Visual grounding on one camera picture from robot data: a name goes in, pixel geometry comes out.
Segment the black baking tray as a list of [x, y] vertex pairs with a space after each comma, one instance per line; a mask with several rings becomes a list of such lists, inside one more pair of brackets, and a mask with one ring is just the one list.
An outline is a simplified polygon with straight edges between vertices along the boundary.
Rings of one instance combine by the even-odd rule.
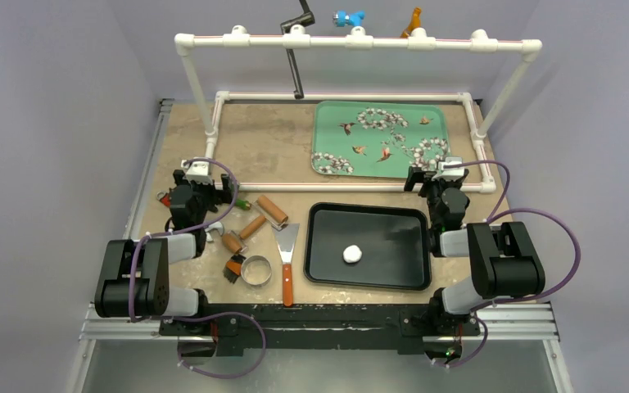
[[[356, 264], [342, 258], [357, 245]], [[432, 281], [428, 219], [416, 209], [320, 202], [310, 208], [304, 274], [311, 282], [423, 291]]]

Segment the wooden double-ended rolling pin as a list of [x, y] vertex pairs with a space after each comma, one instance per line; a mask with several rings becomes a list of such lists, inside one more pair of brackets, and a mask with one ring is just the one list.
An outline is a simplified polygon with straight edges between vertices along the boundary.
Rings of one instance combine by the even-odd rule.
[[277, 231], [282, 230], [288, 222], [288, 215], [267, 196], [259, 196], [251, 203], [256, 216], [243, 225], [238, 232], [229, 231], [222, 237], [223, 246], [232, 254], [241, 254], [248, 248], [247, 240], [257, 233], [265, 224], [269, 224]]

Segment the white dough ball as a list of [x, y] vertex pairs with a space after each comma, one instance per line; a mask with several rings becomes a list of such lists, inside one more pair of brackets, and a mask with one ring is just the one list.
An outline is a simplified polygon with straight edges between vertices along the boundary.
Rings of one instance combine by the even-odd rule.
[[357, 245], [351, 245], [344, 249], [342, 258], [347, 264], [356, 264], [362, 259], [363, 252]]

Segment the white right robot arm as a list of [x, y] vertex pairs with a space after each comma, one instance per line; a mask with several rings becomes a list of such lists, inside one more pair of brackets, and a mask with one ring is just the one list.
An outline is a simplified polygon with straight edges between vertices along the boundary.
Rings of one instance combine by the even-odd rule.
[[443, 178], [435, 171], [411, 167], [405, 180], [405, 191], [419, 184], [419, 196], [427, 202], [432, 255], [469, 260], [469, 276], [436, 290], [429, 301], [424, 318], [439, 333], [468, 322], [469, 315], [490, 300], [538, 295], [545, 286], [544, 269], [523, 223], [464, 222], [470, 200], [461, 187], [467, 176], [464, 171]]

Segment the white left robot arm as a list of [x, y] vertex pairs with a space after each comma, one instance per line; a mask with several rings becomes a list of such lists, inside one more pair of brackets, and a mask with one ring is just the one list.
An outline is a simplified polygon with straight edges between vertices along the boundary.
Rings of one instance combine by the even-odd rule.
[[211, 324], [211, 312], [201, 306], [203, 292], [170, 284], [170, 265], [195, 259], [208, 242], [208, 212], [235, 201], [238, 183], [231, 174], [199, 183], [180, 169], [169, 189], [170, 223], [162, 234], [107, 243], [97, 282], [94, 306], [103, 318], [179, 317], [190, 334], [200, 335]]

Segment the small orange black brush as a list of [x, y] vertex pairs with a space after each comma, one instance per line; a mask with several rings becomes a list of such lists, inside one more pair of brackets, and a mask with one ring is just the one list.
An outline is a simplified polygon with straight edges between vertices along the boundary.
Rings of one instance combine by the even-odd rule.
[[242, 275], [242, 264], [246, 260], [243, 255], [235, 254], [225, 263], [223, 269], [224, 278], [234, 284]]

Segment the green floral tray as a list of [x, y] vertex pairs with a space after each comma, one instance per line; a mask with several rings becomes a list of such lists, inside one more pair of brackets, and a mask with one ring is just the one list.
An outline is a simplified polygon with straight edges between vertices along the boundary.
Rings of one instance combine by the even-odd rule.
[[405, 178], [408, 168], [435, 170], [449, 155], [438, 106], [326, 101], [316, 107], [311, 165], [320, 174]]

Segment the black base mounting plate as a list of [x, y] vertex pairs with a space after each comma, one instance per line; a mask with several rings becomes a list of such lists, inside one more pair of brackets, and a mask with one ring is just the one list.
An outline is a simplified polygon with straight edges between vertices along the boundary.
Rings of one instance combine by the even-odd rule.
[[165, 317], [159, 333], [182, 341], [205, 338], [218, 356], [247, 349], [394, 350], [400, 355], [458, 355], [459, 336], [477, 338], [468, 317], [442, 317], [434, 305], [353, 304], [285, 307], [205, 304], [195, 317]]

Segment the blue plastic toy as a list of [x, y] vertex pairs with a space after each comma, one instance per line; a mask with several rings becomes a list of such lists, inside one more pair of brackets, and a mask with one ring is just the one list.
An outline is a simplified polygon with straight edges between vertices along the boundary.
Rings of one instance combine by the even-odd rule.
[[353, 27], [359, 27], [363, 24], [365, 18], [364, 11], [356, 11], [352, 13], [347, 13], [344, 10], [336, 11], [333, 14], [333, 24], [336, 27], [345, 27], [347, 25]]

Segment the red handled adjustable wrench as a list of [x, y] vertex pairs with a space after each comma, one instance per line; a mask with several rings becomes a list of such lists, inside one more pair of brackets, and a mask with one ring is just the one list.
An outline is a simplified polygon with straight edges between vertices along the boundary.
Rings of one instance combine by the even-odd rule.
[[165, 207], [170, 207], [170, 193], [161, 191], [156, 194], [156, 199]]

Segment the aluminium rail frame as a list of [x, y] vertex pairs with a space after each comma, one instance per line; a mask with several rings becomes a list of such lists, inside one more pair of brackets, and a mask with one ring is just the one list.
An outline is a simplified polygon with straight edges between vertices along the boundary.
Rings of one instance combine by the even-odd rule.
[[[345, 371], [341, 391], [351, 391], [358, 382], [352, 373], [361, 364], [390, 363], [372, 381], [376, 391], [390, 391], [391, 377], [419, 391], [443, 391], [456, 386], [462, 391], [569, 392], [572, 390], [559, 343], [559, 332], [550, 304], [497, 305], [478, 314], [485, 322], [476, 336], [464, 335], [466, 347], [482, 353], [459, 370], [425, 364], [410, 356], [409, 367], [393, 350], [352, 350], [336, 340], [328, 350], [270, 348], [251, 374], [220, 380], [191, 372], [179, 364], [178, 349], [206, 350], [208, 337], [163, 336], [157, 320], [131, 323], [124, 318], [104, 319], [93, 310], [86, 313], [79, 338], [77, 359], [66, 390], [69, 392], [159, 392], [176, 386], [180, 391], [279, 392], [302, 386], [313, 371], [326, 364]], [[508, 373], [508, 381], [500, 378]]]

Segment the white PVC pipe frame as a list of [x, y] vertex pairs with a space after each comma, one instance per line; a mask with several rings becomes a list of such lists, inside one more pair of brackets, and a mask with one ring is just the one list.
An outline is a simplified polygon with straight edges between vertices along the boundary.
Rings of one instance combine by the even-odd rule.
[[197, 36], [195, 34], [176, 34], [175, 50], [181, 58], [188, 77], [194, 100], [204, 124], [207, 157], [212, 157], [219, 141], [219, 122], [221, 111], [226, 102], [231, 100], [255, 101], [292, 101], [291, 93], [231, 92], [219, 91], [214, 100], [214, 109], [210, 111], [206, 104], [198, 73], [190, 57], [191, 51], [198, 47], [282, 47], [284, 49], [310, 49], [320, 47], [345, 48], [347, 50], [408, 49], [416, 52], [461, 51], [479, 54], [498, 52], [517, 53], [520, 63], [506, 82], [496, 102], [483, 120], [477, 118], [472, 97], [467, 92], [461, 93], [310, 93], [304, 98], [309, 101], [355, 100], [396, 101], [396, 102], [458, 102], [463, 105], [470, 130], [470, 138], [476, 157], [487, 158], [486, 136], [496, 117], [505, 107], [510, 96], [526, 74], [529, 66], [537, 59], [543, 48], [538, 39], [519, 41], [490, 38], [486, 31], [478, 29], [470, 38], [451, 39], [435, 38], [427, 35], [425, 29], [414, 29], [408, 38], [375, 38], [362, 27], [354, 27], [345, 36], [312, 36], [301, 25], [295, 25], [293, 31], [282, 35], [253, 35], [245, 27], [236, 25], [232, 31], [216, 36]]

